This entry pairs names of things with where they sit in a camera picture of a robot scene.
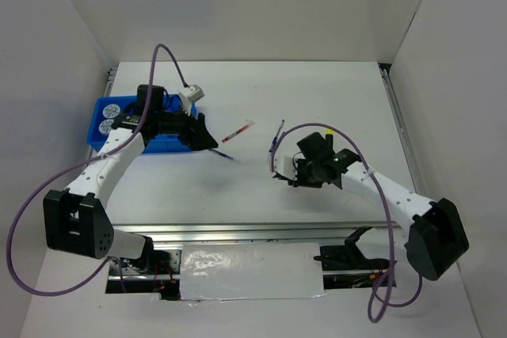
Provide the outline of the dark blue gel pen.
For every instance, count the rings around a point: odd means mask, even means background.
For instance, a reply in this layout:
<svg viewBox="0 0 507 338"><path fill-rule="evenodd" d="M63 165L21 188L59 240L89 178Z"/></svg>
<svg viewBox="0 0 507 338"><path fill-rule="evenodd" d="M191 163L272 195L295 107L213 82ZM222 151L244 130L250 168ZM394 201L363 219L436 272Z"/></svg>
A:
<svg viewBox="0 0 507 338"><path fill-rule="evenodd" d="M234 158L232 156L225 154L223 152L220 152L216 149L209 149L209 151L212 152L213 154L220 156L221 158L226 158L229 161L234 161Z"/></svg>

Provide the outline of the yellow cap black highlighter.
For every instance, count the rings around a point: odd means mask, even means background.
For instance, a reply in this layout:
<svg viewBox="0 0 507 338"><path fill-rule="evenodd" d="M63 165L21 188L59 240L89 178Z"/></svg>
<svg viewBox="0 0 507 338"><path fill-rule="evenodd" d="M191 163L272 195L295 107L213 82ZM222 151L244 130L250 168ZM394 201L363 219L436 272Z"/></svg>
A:
<svg viewBox="0 0 507 338"><path fill-rule="evenodd" d="M326 129L325 140L330 148L334 146L334 132L331 129Z"/></svg>

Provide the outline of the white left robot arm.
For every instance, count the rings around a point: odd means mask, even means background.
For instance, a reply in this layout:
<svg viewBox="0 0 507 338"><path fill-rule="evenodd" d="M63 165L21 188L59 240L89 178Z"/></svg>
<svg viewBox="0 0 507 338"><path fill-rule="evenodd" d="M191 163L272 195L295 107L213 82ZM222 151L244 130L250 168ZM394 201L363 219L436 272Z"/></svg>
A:
<svg viewBox="0 0 507 338"><path fill-rule="evenodd" d="M165 107L165 95L161 86L139 86L136 101L113 120L91 163L65 189L47 193L43 211L48 248L94 259L127 259L139 274L153 270L156 254L152 239L117 230L109 220L106 207L114 188L159 135L172 135L192 151L218 146L206 128L204 114L193 115L193 105L204 97L198 85L190 85L176 96L180 105L175 111Z"/></svg>

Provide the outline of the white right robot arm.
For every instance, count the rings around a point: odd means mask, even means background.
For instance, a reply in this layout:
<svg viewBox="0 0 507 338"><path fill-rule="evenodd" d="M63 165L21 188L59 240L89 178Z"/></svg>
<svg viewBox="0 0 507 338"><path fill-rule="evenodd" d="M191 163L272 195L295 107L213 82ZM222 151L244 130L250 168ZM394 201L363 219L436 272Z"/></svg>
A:
<svg viewBox="0 0 507 338"><path fill-rule="evenodd" d="M470 247L456 205L449 199L421 196L367 165L356 150L335 151L333 139L314 132L297 142L300 159L276 159L285 135L269 151L270 171L292 187L346 190L389 212L390 220L408 233L406 257L417 274L438 280Z"/></svg>

